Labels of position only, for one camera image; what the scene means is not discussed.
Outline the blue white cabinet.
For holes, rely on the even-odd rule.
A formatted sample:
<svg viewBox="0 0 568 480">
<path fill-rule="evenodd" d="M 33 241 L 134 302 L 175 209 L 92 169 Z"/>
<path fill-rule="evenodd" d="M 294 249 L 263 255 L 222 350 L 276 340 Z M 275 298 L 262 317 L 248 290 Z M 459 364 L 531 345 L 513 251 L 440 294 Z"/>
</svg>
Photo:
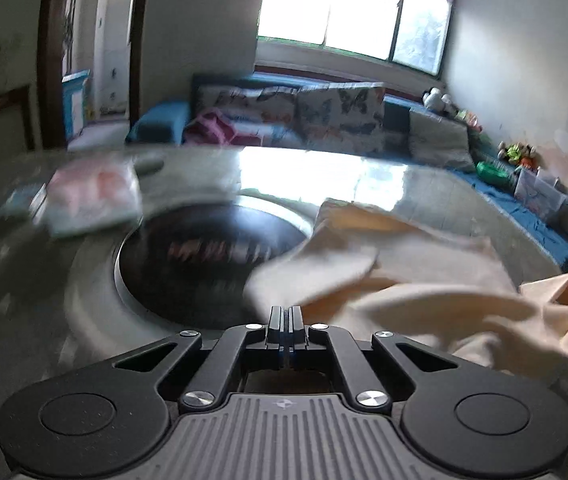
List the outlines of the blue white cabinet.
<svg viewBox="0 0 568 480">
<path fill-rule="evenodd" d="M 86 123 L 86 82 L 90 79 L 89 70 L 63 76 L 62 107 L 63 125 L 66 140 L 79 136 Z"/>
</svg>

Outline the green plastic basin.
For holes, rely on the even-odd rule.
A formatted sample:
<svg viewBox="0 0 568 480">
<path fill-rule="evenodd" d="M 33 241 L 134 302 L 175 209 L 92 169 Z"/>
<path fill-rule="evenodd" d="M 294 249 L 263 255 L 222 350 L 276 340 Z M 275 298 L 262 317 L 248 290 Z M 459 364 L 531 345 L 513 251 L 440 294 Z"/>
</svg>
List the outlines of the green plastic basin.
<svg viewBox="0 0 568 480">
<path fill-rule="evenodd" d="M 476 174 L 479 180 L 493 186 L 508 186 L 511 183 L 511 175 L 492 162 L 478 162 Z"/>
</svg>

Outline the black round induction cooktop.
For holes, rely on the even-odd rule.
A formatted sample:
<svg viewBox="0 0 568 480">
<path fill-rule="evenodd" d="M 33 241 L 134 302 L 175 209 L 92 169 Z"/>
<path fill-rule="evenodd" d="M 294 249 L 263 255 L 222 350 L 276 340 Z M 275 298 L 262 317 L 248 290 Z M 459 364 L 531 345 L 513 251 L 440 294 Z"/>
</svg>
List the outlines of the black round induction cooktop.
<svg viewBox="0 0 568 480">
<path fill-rule="evenodd" d="M 261 318 L 244 288 L 258 266 L 308 239 L 299 214 L 252 197 L 186 204 L 155 214 L 125 237 L 116 287 L 130 306 L 196 330 Z"/>
</svg>

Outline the pink white tissue pack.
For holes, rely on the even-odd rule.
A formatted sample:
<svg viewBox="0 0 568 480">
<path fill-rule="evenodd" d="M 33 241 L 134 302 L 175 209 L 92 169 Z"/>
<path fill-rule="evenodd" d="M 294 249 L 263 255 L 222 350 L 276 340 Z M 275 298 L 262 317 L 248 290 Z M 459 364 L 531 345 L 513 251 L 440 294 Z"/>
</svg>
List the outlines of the pink white tissue pack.
<svg viewBox="0 0 568 480">
<path fill-rule="evenodd" d="M 75 160 L 48 182 L 44 220 L 52 237 L 83 235 L 142 218 L 142 194 L 128 160 Z"/>
</svg>

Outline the magenta cloth on sofa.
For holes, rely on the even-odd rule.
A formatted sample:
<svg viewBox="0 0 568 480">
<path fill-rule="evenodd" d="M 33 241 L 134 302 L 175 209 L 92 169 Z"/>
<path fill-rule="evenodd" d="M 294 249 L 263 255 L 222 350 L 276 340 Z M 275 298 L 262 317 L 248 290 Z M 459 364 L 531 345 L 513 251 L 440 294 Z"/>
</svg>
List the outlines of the magenta cloth on sofa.
<svg viewBox="0 0 568 480">
<path fill-rule="evenodd" d="M 236 130 L 218 110 L 208 110 L 188 122 L 183 143 L 194 145 L 232 145 Z"/>
</svg>

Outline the butterfly print cushion left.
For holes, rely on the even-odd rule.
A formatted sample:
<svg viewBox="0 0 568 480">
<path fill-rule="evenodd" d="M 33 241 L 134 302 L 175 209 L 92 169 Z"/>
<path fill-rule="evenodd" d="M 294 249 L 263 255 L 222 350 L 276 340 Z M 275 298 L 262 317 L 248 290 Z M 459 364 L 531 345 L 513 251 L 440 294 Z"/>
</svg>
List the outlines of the butterfly print cushion left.
<svg viewBox="0 0 568 480">
<path fill-rule="evenodd" d="M 205 84 L 196 92 L 198 114 L 216 110 L 241 136 L 256 136 L 267 148 L 302 148 L 296 130 L 298 90 L 288 87 L 245 89 Z"/>
</svg>

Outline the grey plain cushion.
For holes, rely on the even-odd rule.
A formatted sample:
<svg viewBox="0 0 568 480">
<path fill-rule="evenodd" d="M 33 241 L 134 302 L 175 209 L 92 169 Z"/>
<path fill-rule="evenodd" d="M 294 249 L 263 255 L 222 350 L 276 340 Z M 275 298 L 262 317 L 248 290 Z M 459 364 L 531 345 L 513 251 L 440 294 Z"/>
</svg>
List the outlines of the grey plain cushion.
<svg viewBox="0 0 568 480">
<path fill-rule="evenodd" d="M 415 162 L 437 168 L 473 172 L 465 126 L 434 114 L 410 109 L 409 151 Z"/>
</svg>

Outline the cream beige garment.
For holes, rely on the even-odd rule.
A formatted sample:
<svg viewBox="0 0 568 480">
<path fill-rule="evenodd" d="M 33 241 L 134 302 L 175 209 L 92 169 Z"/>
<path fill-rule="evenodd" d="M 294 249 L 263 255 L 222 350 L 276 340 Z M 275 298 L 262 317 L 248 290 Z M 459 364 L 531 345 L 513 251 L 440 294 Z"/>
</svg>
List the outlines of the cream beige garment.
<svg viewBox="0 0 568 480">
<path fill-rule="evenodd" d="M 568 273 L 516 286 L 485 237 L 337 200 L 308 240 L 252 271 L 244 296 L 263 320 L 298 306 L 309 324 L 389 330 L 505 373 L 546 378 L 568 361 Z"/>
</svg>

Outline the blue sectional sofa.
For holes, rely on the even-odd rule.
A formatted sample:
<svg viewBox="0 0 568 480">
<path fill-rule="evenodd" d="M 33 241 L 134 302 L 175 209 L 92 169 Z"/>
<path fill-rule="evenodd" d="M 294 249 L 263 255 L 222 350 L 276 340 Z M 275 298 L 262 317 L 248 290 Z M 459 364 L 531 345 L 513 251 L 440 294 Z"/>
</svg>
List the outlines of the blue sectional sofa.
<svg viewBox="0 0 568 480">
<path fill-rule="evenodd" d="M 125 138 L 128 144 L 300 148 L 451 170 L 568 271 L 568 235 L 560 227 L 568 195 L 529 169 L 493 162 L 479 150 L 481 140 L 462 122 L 388 98 L 378 82 L 317 84 L 263 74 L 197 74 L 187 99 L 151 107 Z"/>
</svg>

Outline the window with green frame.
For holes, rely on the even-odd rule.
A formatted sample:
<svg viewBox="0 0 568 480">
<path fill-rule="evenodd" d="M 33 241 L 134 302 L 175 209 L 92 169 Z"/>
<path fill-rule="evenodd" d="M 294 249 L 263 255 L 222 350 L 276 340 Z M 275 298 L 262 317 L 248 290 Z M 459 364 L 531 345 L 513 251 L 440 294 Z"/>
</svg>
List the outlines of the window with green frame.
<svg viewBox="0 0 568 480">
<path fill-rule="evenodd" d="M 440 73 L 454 0 L 262 0 L 258 37 Z"/>
</svg>

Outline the butterfly print cushion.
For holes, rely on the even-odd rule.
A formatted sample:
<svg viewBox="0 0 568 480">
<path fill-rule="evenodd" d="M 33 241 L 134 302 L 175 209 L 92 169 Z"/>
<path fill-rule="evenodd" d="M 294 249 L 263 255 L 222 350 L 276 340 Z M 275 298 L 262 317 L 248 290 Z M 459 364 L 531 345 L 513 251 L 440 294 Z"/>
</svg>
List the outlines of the butterfly print cushion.
<svg viewBox="0 0 568 480">
<path fill-rule="evenodd" d="M 309 150 L 371 155 L 384 151 L 385 87 L 381 82 L 303 87 L 297 128 Z"/>
<path fill-rule="evenodd" d="M 267 148 L 302 148 L 296 130 L 298 90 L 288 87 L 245 89 L 205 84 L 196 92 L 198 114 L 216 110 L 241 136 L 256 136 Z"/>
</svg>

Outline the butterfly print cushion right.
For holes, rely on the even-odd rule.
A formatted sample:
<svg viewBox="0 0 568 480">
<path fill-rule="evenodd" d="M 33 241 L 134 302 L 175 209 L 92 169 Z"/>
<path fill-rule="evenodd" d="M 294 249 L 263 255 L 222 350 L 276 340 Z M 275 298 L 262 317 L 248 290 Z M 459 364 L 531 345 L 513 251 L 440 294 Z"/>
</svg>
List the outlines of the butterfly print cushion right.
<svg viewBox="0 0 568 480">
<path fill-rule="evenodd" d="M 303 87 L 297 128 L 309 150 L 371 155 L 384 151 L 385 87 L 381 82 Z"/>
</svg>

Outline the clear plastic storage box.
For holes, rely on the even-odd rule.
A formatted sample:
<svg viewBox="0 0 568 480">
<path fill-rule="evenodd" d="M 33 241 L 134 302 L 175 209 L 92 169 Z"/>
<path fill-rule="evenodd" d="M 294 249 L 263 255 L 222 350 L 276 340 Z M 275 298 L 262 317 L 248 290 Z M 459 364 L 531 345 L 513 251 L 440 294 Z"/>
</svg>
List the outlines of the clear plastic storage box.
<svg viewBox="0 0 568 480">
<path fill-rule="evenodd" d="M 568 200 L 566 194 L 538 178 L 527 168 L 519 170 L 514 196 L 546 224 L 558 219 Z"/>
</svg>

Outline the white plush toy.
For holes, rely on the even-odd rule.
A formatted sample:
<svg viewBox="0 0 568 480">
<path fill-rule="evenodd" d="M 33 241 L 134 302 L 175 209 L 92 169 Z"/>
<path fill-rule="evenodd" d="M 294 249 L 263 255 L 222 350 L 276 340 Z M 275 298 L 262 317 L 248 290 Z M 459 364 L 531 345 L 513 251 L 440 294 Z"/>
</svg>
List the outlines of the white plush toy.
<svg viewBox="0 0 568 480">
<path fill-rule="evenodd" d="M 458 112 L 450 94 L 442 92 L 437 87 L 425 91 L 421 99 L 424 107 L 433 113 L 454 116 Z"/>
</svg>

